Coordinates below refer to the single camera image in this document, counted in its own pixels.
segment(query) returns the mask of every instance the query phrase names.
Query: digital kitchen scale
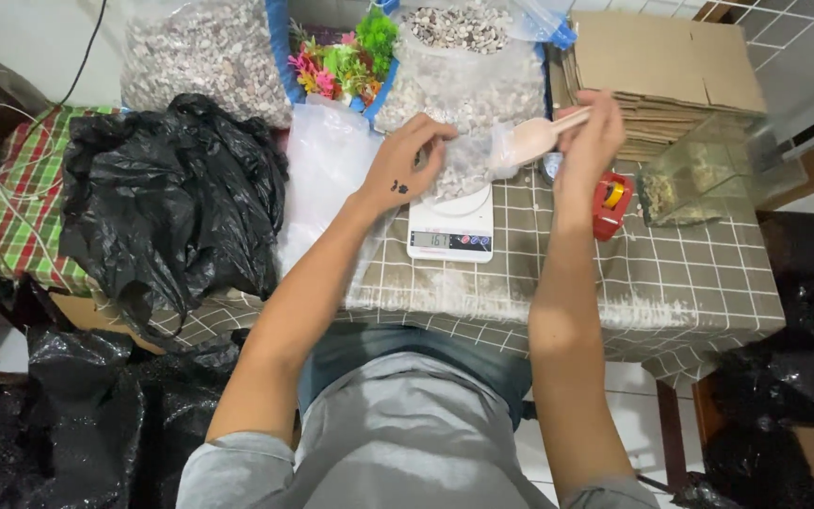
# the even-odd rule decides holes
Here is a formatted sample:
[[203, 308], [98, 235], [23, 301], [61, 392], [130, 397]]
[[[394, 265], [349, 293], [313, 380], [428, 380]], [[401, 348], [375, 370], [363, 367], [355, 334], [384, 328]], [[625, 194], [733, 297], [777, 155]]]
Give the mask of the digital kitchen scale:
[[486, 263], [492, 260], [495, 226], [492, 186], [442, 203], [410, 203], [407, 255], [419, 260]]

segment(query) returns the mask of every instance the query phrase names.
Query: hand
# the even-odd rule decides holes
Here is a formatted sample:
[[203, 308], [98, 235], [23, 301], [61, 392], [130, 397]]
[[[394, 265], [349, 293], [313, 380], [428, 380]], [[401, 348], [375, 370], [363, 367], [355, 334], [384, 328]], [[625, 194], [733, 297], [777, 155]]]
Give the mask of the hand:
[[[454, 126], [418, 113], [382, 142], [366, 180], [355, 195], [374, 214], [410, 203], [432, 185], [445, 159], [444, 141], [457, 135]], [[428, 162], [419, 168], [413, 161], [421, 149], [425, 150]]]
[[[555, 179], [555, 192], [566, 189], [591, 197], [602, 173], [614, 160], [621, 145], [627, 140], [623, 119], [616, 100], [607, 90], [580, 90], [577, 98], [582, 105], [592, 105], [589, 121], [582, 126], [561, 133], [558, 149], [564, 154], [559, 179]], [[566, 117], [582, 106], [558, 111], [558, 118]]]

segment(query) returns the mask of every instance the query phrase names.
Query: gray checkered tablecloth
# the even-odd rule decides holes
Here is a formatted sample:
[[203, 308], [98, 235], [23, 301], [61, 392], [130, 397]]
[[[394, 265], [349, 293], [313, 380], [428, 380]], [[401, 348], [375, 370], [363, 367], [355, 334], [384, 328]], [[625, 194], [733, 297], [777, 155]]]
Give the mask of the gray checkered tablecloth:
[[[614, 168], [633, 176], [637, 163]], [[440, 330], [458, 341], [505, 355], [528, 355], [526, 315], [545, 260], [552, 191], [531, 168], [493, 185], [494, 257], [489, 263], [413, 260], [407, 255], [407, 207], [386, 232], [359, 291], [338, 320], [403, 323]], [[599, 311], [609, 361], [641, 362], [672, 385], [712, 368], [713, 355], [758, 341], [784, 326], [763, 237], [746, 198], [730, 200], [730, 216], [701, 226], [647, 228], [630, 200], [624, 226], [596, 243]], [[105, 313], [118, 319], [103, 295]], [[232, 291], [207, 299], [177, 341], [196, 344], [249, 327], [261, 303]], [[153, 324], [175, 330], [173, 312]]]

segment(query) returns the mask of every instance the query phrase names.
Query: red green plaid cloth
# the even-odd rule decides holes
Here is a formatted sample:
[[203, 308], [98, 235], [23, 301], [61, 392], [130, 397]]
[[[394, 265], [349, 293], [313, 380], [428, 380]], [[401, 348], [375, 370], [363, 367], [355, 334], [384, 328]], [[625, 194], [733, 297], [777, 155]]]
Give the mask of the red green plaid cloth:
[[[0, 182], [5, 189], [27, 195], [51, 187], [39, 199], [12, 199], [11, 204], [33, 224], [58, 270], [54, 270], [46, 259], [30, 226], [17, 218], [7, 207], [5, 197], [0, 196], [0, 276], [17, 279], [27, 272], [41, 284], [64, 288], [78, 295], [90, 293], [86, 273], [74, 260], [58, 256], [59, 234], [62, 232], [62, 155], [70, 140], [68, 122], [72, 117], [118, 111], [110, 107], [68, 106], [47, 110], [38, 117], [45, 120], [29, 137], [27, 134], [33, 122], [28, 121], [18, 126], [6, 140], [2, 148], [6, 162], [0, 169]], [[47, 143], [49, 133], [51, 146]]]

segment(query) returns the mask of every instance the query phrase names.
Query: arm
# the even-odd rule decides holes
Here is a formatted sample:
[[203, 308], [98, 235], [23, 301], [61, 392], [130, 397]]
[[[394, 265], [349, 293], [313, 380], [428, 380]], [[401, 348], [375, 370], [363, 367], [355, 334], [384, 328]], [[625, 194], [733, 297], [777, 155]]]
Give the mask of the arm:
[[[429, 187], [444, 158], [441, 139], [456, 135], [452, 126], [420, 114], [383, 142], [364, 184], [266, 301], [221, 394], [207, 442], [258, 431], [291, 443], [300, 369], [341, 305], [366, 233], [384, 211]], [[423, 147], [429, 163], [413, 168]]]
[[582, 91], [580, 100], [593, 104], [593, 116], [561, 140], [552, 236], [528, 321], [533, 392], [559, 500], [605, 477], [633, 475], [605, 399], [593, 268], [593, 195], [624, 142], [623, 126], [609, 94]]

